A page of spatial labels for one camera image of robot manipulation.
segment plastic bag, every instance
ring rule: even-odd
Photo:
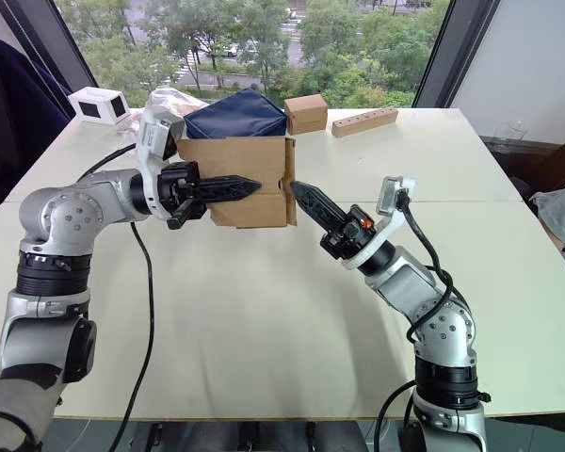
[[[205,102],[172,87],[159,87],[152,91],[145,107],[150,105],[162,105],[180,118],[208,106]],[[117,131],[123,134],[126,140],[136,140],[143,111],[144,108],[130,108],[130,116],[117,124]]]

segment white box with screen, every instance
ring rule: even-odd
[[[82,121],[116,124],[130,115],[121,91],[85,87],[69,96],[69,102]]]

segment navy blue pouch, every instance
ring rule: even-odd
[[[247,88],[185,116],[189,138],[273,137],[286,132],[286,115]]]

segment wooden block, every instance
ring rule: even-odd
[[[363,132],[373,127],[391,124],[392,122],[396,122],[396,118],[397,110],[395,108],[380,108],[378,110],[369,111],[368,113],[363,113],[362,115],[335,121],[332,124],[331,132],[337,138],[347,137],[348,135],[357,134],[358,132]]]

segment window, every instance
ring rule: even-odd
[[[207,101],[448,106],[499,0],[0,0],[26,52],[72,90],[170,84]]]
[[[56,0],[99,86],[410,106],[450,0]]]

